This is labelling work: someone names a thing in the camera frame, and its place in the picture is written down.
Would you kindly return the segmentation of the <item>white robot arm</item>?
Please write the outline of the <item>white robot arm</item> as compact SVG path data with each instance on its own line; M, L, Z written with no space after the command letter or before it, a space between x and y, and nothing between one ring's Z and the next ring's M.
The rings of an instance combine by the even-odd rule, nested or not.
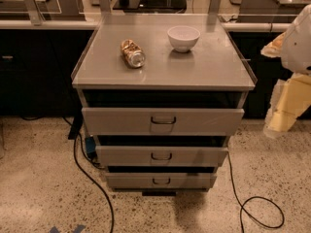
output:
M311 107L311 5L303 8L288 29L260 52L280 57L282 66L293 74L273 87L263 133L278 138Z

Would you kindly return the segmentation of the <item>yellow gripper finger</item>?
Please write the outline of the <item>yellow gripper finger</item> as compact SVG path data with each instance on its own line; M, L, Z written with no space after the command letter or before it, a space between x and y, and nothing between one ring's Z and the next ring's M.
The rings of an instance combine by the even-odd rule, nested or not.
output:
M278 35L274 40L272 40L270 43L264 46L261 49L260 53L263 56L270 58L280 57L283 49L283 42L285 35L286 35L285 32Z
M311 77L293 74L274 85L263 133L272 139L287 133L311 106Z

